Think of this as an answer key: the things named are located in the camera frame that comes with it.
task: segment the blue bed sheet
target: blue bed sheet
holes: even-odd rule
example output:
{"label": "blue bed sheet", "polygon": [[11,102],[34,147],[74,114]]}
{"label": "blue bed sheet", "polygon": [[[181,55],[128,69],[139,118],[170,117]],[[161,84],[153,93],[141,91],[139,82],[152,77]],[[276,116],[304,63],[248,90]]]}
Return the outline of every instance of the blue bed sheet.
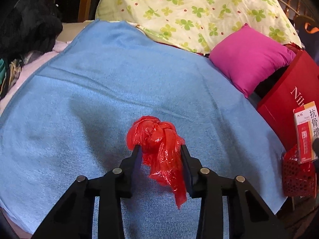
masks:
{"label": "blue bed sheet", "polygon": [[[207,58],[103,21],[34,73],[2,114],[1,207],[33,233],[78,175],[99,177],[130,155],[126,133],[143,115],[172,122],[205,167],[245,176],[279,210],[284,148],[243,94]],[[195,238],[200,200],[177,210],[147,173],[122,201],[126,238]]]}

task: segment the magenta cushion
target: magenta cushion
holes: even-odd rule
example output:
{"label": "magenta cushion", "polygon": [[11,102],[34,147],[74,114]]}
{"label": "magenta cushion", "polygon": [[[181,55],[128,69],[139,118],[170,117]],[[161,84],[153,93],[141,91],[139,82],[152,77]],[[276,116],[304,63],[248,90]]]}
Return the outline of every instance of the magenta cushion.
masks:
{"label": "magenta cushion", "polygon": [[260,82],[289,65],[295,56],[246,23],[214,47],[209,59],[248,98]]}

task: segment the metal screw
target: metal screw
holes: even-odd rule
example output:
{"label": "metal screw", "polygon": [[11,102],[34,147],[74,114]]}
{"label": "metal screw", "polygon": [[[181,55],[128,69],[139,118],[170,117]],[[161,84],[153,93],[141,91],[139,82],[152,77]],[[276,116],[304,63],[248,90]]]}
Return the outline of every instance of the metal screw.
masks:
{"label": "metal screw", "polygon": [[79,175],[76,179],[77,182],[83,182],[85,181],[86,177],[84,175]]}
{"label": "metal screw", "polygon": [[202,174],[209,174],[209,169],[204,167],[204,168],[200,169],[200,172]]}
{"label": "metal screw", "polygon": [[244,182],[246,179],[245,179],[245,177],[243,177],[243,176],[241,176],[241,175],[238,175],[238,176],[236,177],[236,180],[239,181],[239,182]]}
{"label": "metal screw", "polygon": [[112,171],[114,174],[120,174],[122,172],[121,168],[114,168]]}

